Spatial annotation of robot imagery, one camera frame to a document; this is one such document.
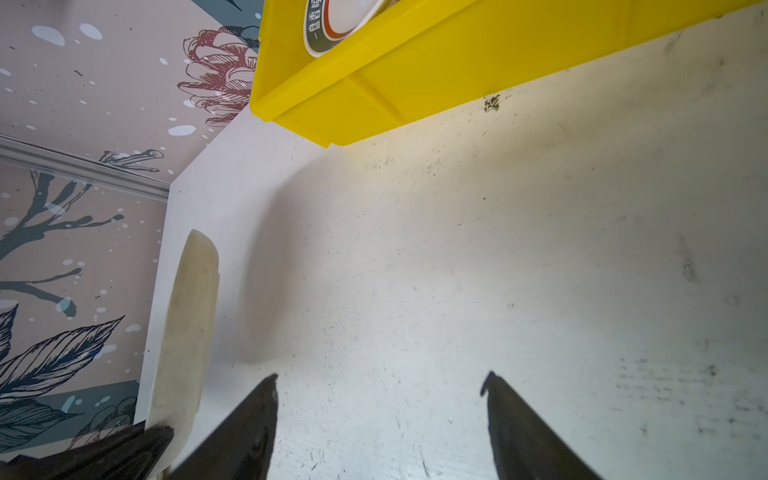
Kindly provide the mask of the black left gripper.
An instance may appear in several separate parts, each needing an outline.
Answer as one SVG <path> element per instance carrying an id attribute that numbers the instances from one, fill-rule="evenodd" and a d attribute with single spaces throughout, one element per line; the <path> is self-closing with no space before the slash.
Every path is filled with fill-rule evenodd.
<path id="1" fill-rule="evenodd" d="M 265 479 L 278 417 L 276 374 L 263 379 L 171 479 Z M 18 455 L 1 464 L 12 480 L 146 479 L 174 438 L 169 426 L 133 425 L 114 435 L 44 458 Z"/>

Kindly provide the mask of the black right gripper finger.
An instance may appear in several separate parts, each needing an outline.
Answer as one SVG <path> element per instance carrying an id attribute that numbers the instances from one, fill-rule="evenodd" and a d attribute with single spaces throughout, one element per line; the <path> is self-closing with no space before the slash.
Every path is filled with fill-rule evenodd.
<path id="1" fill-rule="evenodd" d="M 597 479 L 599 475 L 499 375 L 490 372 L 488 432 L 500 479 Z"/>

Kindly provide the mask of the cream bear print plate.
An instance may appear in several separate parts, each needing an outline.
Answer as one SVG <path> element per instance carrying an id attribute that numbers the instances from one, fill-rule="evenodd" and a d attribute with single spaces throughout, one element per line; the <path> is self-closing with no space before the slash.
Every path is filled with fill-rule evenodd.
<path id="1" fill-rule="evenodd" d="M 210 356 L 219 288 L 219 256 L 212 240 L 191 230 L 177 269 L 159 348 L 147 427 L 173 430 L 151 479 L 161 479 L 185 447 L 199 410 Z"/>

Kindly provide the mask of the yellow plastic bin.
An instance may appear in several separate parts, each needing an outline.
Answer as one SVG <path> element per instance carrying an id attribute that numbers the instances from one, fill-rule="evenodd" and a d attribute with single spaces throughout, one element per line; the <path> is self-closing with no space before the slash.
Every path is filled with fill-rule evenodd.
<path id="1" fill-rule="evenodd" d="M 345 146 L 720 17 L 738 1 L 398 1 L 319 58 L 268 1 L 251 112 Z"/>

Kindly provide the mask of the plate green rim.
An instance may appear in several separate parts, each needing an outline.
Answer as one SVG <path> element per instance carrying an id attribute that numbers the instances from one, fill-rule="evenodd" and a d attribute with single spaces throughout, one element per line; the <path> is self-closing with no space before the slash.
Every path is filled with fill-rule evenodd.
<path id="1" fill-rule="evenodd" d="M 307 51 L 319 58 L 397 4 L 397 0 L 308 0 L 303 16 Z"/>

